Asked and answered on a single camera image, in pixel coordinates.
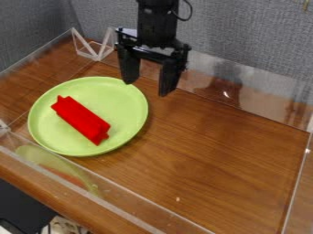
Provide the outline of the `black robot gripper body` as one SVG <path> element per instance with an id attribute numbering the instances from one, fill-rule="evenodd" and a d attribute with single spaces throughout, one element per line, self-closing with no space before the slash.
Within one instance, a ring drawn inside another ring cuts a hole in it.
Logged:
<path id="1" fill-rule="evenodd" d="M 186 69 L 192 47 L 177 38 L 178 21 L 192 16 L 178 15 L 180 0 L 136 0 L 138 3 L 137 29 L 118 27 L 118 46 L 130 49 L 140 59 L 164 65 L 173 59 L 180 69 Z"/>

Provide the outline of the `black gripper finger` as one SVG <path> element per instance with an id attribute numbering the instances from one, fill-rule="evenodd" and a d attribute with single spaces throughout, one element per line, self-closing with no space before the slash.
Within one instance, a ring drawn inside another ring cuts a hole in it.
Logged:
<path id="1" fill-rule="evenodd" d="M 165 97 L 178 86 L 181 69 L 178 62 L 169 59 L 164 62 L 160 74 L 160 95 Z"/>
<path id="2" fill-rule="evenodd" d="M 126 84 L 133 84 L 140 78 L 141 59 L 130 49 L 122 46 L 118 46 L 118 57 L 122 80 Z"/>

